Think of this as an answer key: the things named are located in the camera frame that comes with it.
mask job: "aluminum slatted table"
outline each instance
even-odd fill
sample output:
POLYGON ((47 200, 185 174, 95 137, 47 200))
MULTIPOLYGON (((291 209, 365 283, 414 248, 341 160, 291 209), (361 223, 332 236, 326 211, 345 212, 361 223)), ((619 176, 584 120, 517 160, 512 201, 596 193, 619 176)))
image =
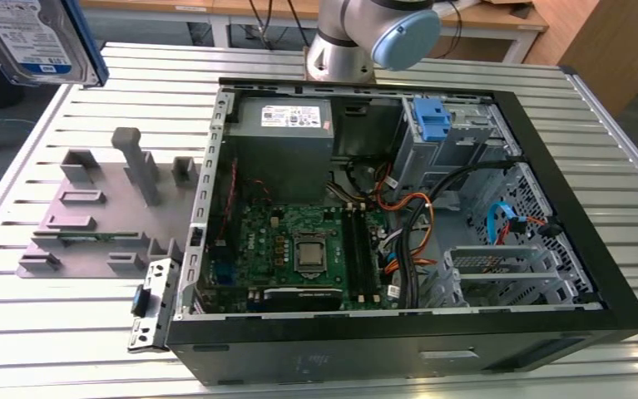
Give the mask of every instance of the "aluminum slatted table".
MULTIPOLYGON (((110 43, 105 88, 62 86, 0 182, 0 396, 638 397, 638 336, 522 374, 203 387, 173 353, 126 352, 137 280, 23 280, 18 259, 63 179, 70 148, 123 161, 137 126, 155 161, 203 158, 221 76, 301 79, 302 55, 110 43)), ((547 66, 425 61, 378 83, 514 91, 638 297, 638 152, 577 76, 547 66)))

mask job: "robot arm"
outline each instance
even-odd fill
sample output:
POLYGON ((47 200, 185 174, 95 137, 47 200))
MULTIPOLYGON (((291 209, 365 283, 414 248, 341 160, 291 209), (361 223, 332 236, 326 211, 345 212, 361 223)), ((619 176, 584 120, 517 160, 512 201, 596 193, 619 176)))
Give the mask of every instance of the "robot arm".
POLYGON ((306 56, 317 81, 366 82, 373 62, 390 71, 412 67, 430 52, 441 23, 433 0, 325 0, 320 34, 306 56))

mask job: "motherboard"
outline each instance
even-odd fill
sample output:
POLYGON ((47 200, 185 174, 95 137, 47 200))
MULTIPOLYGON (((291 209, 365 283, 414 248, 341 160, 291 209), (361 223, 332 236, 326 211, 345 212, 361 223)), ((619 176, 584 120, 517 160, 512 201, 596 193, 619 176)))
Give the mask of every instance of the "motherboard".
POLYGON ((360 207, 254 205, 237 256, 211 261, 223 313, 381 309, 376 246, 385 216, 360 207))

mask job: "ram slot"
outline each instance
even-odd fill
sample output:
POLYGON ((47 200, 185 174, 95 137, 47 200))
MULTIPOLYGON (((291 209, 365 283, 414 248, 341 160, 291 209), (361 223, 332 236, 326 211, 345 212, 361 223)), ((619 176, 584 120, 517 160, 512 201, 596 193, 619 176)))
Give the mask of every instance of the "ram slot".
POLYGON ((372 301, 373 295, 378 291, 376 284, 376 273, 373 271, 372 257, 372 235, 365 221, 365 212, 360 211, 354 217, 356 224, 356 251, 360 261, 360 294, 365 296, 366 301, 372 301))
POLYGON ((344 259, 346 260, 346 274, 349 277, 349 297, 356 300, 360 296, 360 263, 356 248, 354 235, 354 213, 353 210, 345 209, 341 212, 341 228, 344 231, 344 259))

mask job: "hard drive label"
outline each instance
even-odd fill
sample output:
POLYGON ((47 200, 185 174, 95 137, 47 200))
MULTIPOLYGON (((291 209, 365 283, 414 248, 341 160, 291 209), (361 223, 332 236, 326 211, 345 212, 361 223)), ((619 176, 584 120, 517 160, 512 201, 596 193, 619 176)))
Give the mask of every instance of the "hard drive label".
POLYGON ((0 0, 0 39, 18 63, 35 73, 70 73, 70 57, 46 26, 38 0, 0 0))

